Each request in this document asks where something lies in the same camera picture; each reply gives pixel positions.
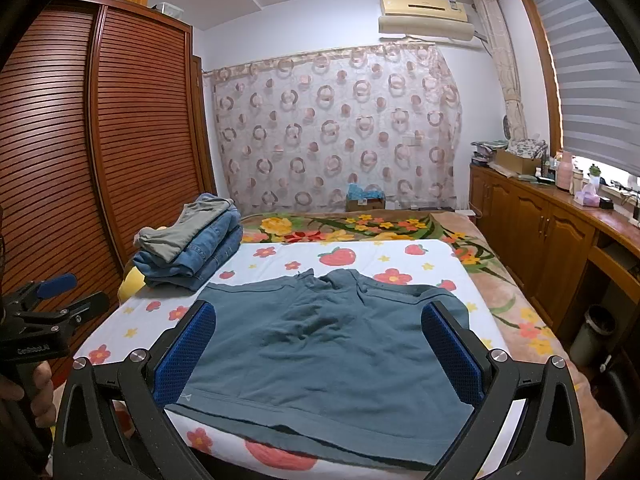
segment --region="beige curtain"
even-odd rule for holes
[[[513,56],[511,38],[504,23],[502,11],[498,6],[498,0],[474,0],[474,3],[489,38],[495,67],[498,69],[511,139],[527,139],[527,127],[520,99],[520,80]]]
[[[243,214],[344,210],[350,183],[455,207],[460,94],[427,43],[328,50],[214,72],[225,177]]]

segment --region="curtain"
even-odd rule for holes
[[[498,5],[498,0],[474,0],[474,3],[489,39],[495,67],[498,69],[511,139],[527,139],[527,127],[520,99],[520,80],[513,56],[511,38],[504,23],[504,16]]]
[[[562,145],[640,174],[640,73],[588,0],[533,0],[554,60]]]
[[[462,108],[436,46],[301,54],[213,77],[225,177],[243,214],[344,210],[350,183],[404,206],[456,206]]]

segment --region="white strawberry print sheet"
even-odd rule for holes
[[[439,240],[243,244],[210,283],[243,285],[293,276],[313,269],[324,276],[334,269],[355,269],[364,276],[395,285],[428,284],[455,294],[469,310],[469,325],[488,348],[508,348],[482,296],[451,248]],[[174,327],[199,295],[178,287],[142,288],[116,310],[76,353],[93,364],[122,361],[136,348],[150,348]],[[514,403],[500,437],[479,476],[494,471],[516,427],[522,402]],[[204,426],[175,413],[167,415],[191,447],[227,462],[276,478],[322,480],[421,479],[425,473],[371,469],[299,456]]]

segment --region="potted plant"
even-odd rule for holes
[[[595,186],[596,190],[600,185],[600,168],[592,164],[589,168],[589,181]]]

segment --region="teal fabric garment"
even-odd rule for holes
[[[356,465],[428,470],[472,412],[420,328],[429,285],[339,269],[240,286],[209,284],[216,333],[168,409],[279,449]]]

